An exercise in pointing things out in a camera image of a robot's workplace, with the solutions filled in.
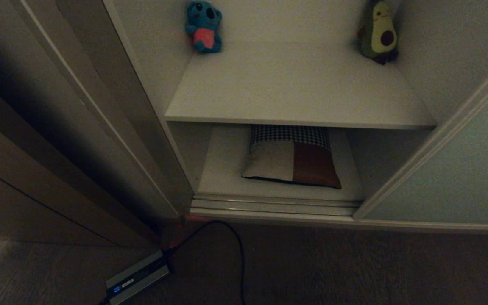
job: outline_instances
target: electronic device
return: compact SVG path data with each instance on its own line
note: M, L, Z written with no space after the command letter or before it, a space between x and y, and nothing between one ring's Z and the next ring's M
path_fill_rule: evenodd
M167 260L159 250L107 280L106 299L110 305L119 305L169 274Z

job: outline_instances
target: houndstooth pattern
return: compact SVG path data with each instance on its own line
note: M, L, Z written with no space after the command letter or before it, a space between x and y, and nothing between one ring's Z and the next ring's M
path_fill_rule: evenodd
M331 150L329 132L324 127L252 125L251 146L263 141L295 141Z

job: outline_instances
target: cable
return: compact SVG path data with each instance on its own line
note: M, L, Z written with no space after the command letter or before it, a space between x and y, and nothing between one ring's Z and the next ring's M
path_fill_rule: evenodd
M109 303L110 303L110 301L108 300L108 298L106 298L106 299L100 301L100 303L98 303L97 305L106 305L106 304L109 304Z
M227 222L223 222L222 220L213 220L211 222L208 222L206 224L203 224L200 228L198 228L195 232L193 232L189 237L187 237L184 241L182 241L179 245L176 247L170 248L168 251L165 252L165 256L169 257L172 256L180 247L185 245L190 239L192 239L197 233L201 232L204 228L207 226L210 226L212 224L221 224L229 228L231 232L236 236L236 239L238 239L238 246L240 247L240 301L242 305L245 305L245 299L244 299L244 270L245 270L245 260L244 260L244 247L242 246L242 240L240 239L240 235L236 232L236 230L230 226Z

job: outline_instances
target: green avocado plush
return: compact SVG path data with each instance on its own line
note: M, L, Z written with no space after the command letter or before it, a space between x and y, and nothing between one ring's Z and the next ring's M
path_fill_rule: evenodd
M380 64L398 56L399 40L389 6L380 0L370 0L364 11L364 25L359 30L360 50L364 56Z

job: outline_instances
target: avocado plush toy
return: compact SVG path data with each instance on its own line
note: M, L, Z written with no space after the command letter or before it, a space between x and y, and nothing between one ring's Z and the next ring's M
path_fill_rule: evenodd
M389 6L381 0L370 0L364 11L364 26L359 31L360 50L380 64L398 56L398 37Z
M217 28L221 12L206 1L191 1L187 6L188 23L185 32L193 36L193 47L203 53L217 53L221 50L221 37Z

